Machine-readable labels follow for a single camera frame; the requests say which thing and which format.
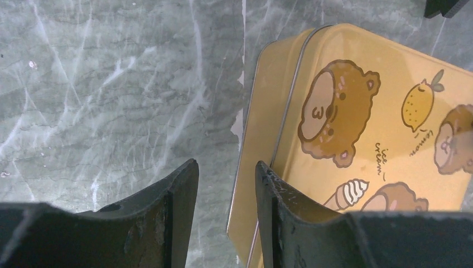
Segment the gold chocolate tin box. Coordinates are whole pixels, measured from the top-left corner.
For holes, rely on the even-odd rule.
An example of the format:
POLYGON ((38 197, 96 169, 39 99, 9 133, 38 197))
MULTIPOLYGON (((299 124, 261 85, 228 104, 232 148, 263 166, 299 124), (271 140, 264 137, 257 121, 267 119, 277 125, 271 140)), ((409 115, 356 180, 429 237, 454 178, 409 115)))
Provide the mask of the gold chocolate tin box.
POLYGON ((271 42, 258 56, 226 227, 243 267, 259 266, 255 166, 274 160, 305 50, 324 30, 271 42))

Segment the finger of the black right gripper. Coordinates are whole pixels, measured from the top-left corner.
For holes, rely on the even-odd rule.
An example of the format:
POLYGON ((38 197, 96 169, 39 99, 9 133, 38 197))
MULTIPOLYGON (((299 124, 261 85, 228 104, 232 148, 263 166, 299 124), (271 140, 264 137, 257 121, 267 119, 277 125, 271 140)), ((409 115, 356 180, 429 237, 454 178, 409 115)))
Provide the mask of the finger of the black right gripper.
POLYGON ((426 0, 424 18, 433 18, 439 14, 452 18, 469 0, 426 0))

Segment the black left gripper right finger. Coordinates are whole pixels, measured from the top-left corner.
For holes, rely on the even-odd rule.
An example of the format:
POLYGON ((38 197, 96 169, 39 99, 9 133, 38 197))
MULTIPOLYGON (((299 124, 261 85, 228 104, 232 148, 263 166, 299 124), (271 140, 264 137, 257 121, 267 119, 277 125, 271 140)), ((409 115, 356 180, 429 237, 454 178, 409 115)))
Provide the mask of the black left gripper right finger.
POLYGON ((341 214, 255 167, 265 267, 471 267, 472 214, 341 214))

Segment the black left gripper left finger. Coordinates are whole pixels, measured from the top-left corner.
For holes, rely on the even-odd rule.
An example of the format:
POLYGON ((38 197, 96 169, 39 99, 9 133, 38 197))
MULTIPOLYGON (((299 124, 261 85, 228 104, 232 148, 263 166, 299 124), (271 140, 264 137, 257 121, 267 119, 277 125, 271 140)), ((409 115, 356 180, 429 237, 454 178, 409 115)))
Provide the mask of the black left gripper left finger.
POLYGON ((199 166, 93 212, 48 203, 1 204, 2 267, 184 267, 199 166))

